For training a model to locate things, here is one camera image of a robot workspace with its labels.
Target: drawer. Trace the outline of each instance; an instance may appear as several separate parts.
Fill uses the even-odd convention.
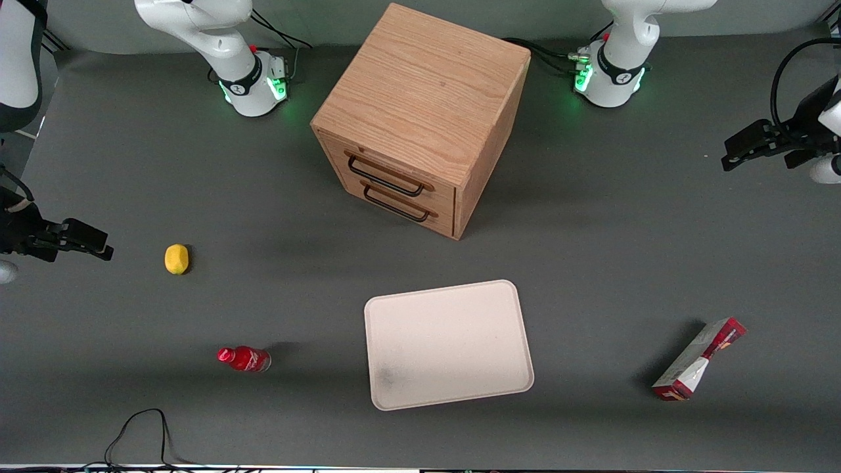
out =
[[[414,221],[420,226],[425,226],[432,231],[452,238],[452,209],[436,211],[422,207],[416,202],[410,202],[403,195],[394,194],[366,179],[356,178],[346,181],[345,189],[351,195],[365,199],[389,213],[399,215],[406,220]]]
[[[419,177],[410,170],[395,169],[371,157],[370,151],[359,151],[358,146],[342,143],[332,137],[325,136],[323,145],[345,187],[348,187],[347,183],[362,179],[424,209],[452,213],[455,205],[453,186]]]

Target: cardboard box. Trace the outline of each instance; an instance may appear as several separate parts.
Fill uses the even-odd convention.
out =
[[[747,330],[730,317],[707,324],[695,340],[652,386],[664,401],[686,401],[698,387],[712,355],[730,346]]]

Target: drawer handle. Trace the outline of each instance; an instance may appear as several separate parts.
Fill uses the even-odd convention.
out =
[[[376,198],[368,195],[369,190],[371,190],[371,186],[366,185],[365,190],[362,191],[362,195],[365,196],[365,199],[367,199],[369,202],[373,202],[374,204],[379,205],[380,207],[383,207],[386,210],[391,210],[395,214],[400,215],[401,217],[405,217],[405,218],[407,218],[411,221],[417,222],[417,223],[422,223],[422,222],[426,221],[427,218],[429,218],[429,214],[430,214],[429,210],[425,211],[423,213],[422,217],[416,217],[416,216],[410,214],[409,212],[405,212],[403,210],[400,210],[397,207],[394,207],[393,205],[386,204],[382,200],[376,199]]]
[[[355,174],[359,174],[360,176],[362,176],[362,177],[364,177],[364,178],[368,178],[368,179],[370,179],[370,180],[374,181],[375,183],[377,183],[377,184],[379,184],[379,185],[381,185],[381,186],[387,187],[387,188],[389,188],[389,189],[391,189],[391,190],[393,190],[393,191],[395,191],[395,192],[399,192],[399,193],[401,193],[402,195],[408,195],[409,197],[417,197],[418,195],[421,195],[421,191],[423,190],[423,184],[418,184],[418,189],[417,189],[417,190],[408,190],[408,189],[403,189],[403,188],[402,188],[402,187],[400,187],[399,185],[392,184],[392,183],[390,183],[390,182],[388,182],[388,181],[383,181],[381,178],[378,178],[377,176],[374,176],[374,175],[373,175],[373,174],[371,174],[371,173],[366,173],[366,172],[365,172],[365,171],[363,171],[362,169],[357,169],[356,167],[353,167],[353,163],[354,163],[354,162],[356,162],[357,157],[353,156],[353,155],[352,155],[352,154],[350,154],[350,153],[347,153],[347,154],[351,157],[351,158],[347,161],[347,166],[348,166],[348,167],[351,169],[351,171],[353,171]]]

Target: wood grain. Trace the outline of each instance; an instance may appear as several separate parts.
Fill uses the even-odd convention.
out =
[[[510,91],[510,97],[505,101],[505,107],[500,111],[497,117],[494,128],[488,134],[485,140],[484,149],[482,150],[479,159],[471,169],[468,181],[464,188],[457,191],[456,194],[456,215],[455,223],[452,231],[453,237],[459,239],[467,227],[473,211],[476,210],[476,205],[479,203],[484,191],[484,186],[490,179],[490,174],[496,167],[496,162],[499,161],[502,150],[505,148],[505,143],[511,135],[511,129],[514,127],[514,118],[517,114],[517,105],[520,104],[520,96],[523,91],[523,84],[526,82],[526,71],[529,63],[523,65],[520,70],[520,75],[515,82],[515,86]]]
[[[392,3],[313,125],[462,187],[528,59]]]
[[[310,125],[350,194],[364,198],[371,181],[347,167],[346,151],[390,183],[426,184],[417,197],[384,198],[433,210],[422,225],[458,239],[510,135],[530,57],[392,3]]]

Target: coca-cola bottle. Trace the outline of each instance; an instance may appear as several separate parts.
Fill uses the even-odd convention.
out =
[[[272,356],[266,350],[241,345],[222,348],[216,358],[237,371],[265,371],[272,365]]]

